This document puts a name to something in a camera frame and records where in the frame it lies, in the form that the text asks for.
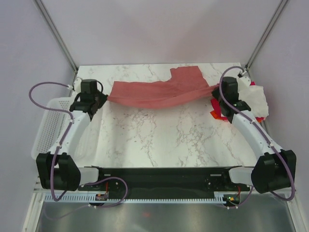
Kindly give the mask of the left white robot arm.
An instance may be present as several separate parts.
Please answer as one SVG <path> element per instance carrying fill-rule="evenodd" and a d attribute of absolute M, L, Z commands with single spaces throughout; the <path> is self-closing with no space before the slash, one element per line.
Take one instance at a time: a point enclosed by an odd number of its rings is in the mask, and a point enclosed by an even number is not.
<path fill-rule="evenodd" d="M 75 97 L 54 98 L 43 107 L 45 112 L 32 149 L 43 189 L 75 191 L 88 183 L 95 190 L 105 187 L 106 178 L 98 168 L 79 168 L 74 156 L 107 98 L 102 83 L 85 79 Z"/>

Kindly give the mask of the pink t shirt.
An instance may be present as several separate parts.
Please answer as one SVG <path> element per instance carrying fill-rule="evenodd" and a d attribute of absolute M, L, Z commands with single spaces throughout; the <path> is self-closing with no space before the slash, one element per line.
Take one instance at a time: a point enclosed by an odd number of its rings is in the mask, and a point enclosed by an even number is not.
<path fill-rule="evenodd" d="M 198 66 L 170 69 L 167 81 L 115 81 L 108 101 L 124 106 L 163 109 L 211 96 L 217 85 L 210 86 Z"/>

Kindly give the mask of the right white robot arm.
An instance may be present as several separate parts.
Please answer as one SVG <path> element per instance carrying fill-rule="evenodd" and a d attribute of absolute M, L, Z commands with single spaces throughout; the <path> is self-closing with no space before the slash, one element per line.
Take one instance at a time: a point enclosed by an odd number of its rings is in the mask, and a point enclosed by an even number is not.
<path fill-rule="evenodd" d="M 259 193 L 283 188 L 294 191 L 295 153 L 278 145 L 258 123 L 249 105 L 239 100 L 236 78 L 221 78 L 212 95 L 219 102 L 221 113 L 243 135 L 257 158 L 253 167 L 231 168 L 221 178 L 222 187 L 233 190 L 238 184 L 245 184 Z"/>

